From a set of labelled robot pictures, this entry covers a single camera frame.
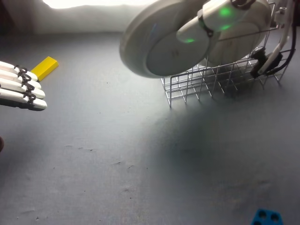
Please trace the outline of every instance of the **wire basket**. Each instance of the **wire basket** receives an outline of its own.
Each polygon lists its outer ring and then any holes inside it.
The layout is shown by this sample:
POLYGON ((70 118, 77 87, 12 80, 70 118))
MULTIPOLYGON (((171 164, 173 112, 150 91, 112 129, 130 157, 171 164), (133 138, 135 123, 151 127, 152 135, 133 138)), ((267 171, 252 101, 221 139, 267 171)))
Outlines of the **wire basket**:
MULTIPOLYGON (((273 6, 273 15, 275 3, 269 3, 269 5, 273 6)), ((229 39, 238 40, 244 36, 266 32, 264 41, 261 45, 255 48, 257 49, 259 47, 265 47, 270 33, 277 29, 278 28, 270 28, 257 33, 236 36, 219 41, 226 41, 229 39)), ((283 59, 281 60, 280 65, 287 60, 287 55, 290 51, 290 49, 281 51, 283 59)), ((208 67, 208 64, 206 64, 206 66, 196 65, 182 74, 162 78, 161 82, 170 107, 172 106, 172 100, 178 98, 182 98, 185 102, 187 102, 188 96, 196 96, 198 100, 200 100, 200 96, 203 92, 209 92, 210 96, 213 98, 217 90, 221 90, 223 94, 226 94, 229 90, 237 92, 241 86, 244 89, 245 84, 251 89, 256 82, 260 83, 262 89, 264 89, 266 82, 271 78, 274 78, 277 83, 280 84, 288 65, 281 73, 279 72, 269 76, 262 75, 254 79, 251 76, 250 71, 257 60, 250 58, 251 53, 252 51, 243 59, 233 63, 223 64, 217 67, 208 67)))

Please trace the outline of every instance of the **yellow rectangular object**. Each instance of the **yellow rectangular object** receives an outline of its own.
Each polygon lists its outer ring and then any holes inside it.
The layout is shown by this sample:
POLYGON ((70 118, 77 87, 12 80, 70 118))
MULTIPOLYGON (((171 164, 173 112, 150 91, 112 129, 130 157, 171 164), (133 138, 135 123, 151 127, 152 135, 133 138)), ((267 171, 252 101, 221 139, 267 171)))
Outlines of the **yellow rectangular object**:
POLYGON ((39 81, 42 81, 56 67, 58 67, 58 62, 55 59, 48 56, 40 64, 34 67, 31 72, 37 75, 39 81))

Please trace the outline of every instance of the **blue object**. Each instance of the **blue object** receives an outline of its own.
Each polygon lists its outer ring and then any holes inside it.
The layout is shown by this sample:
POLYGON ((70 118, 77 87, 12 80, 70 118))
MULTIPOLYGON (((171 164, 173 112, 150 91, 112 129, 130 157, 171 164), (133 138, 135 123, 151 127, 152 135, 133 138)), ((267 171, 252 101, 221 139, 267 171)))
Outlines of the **blue object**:
POLYGON ((283 225, 283 222, 278 212, 259 209, 251 225, 283 225))

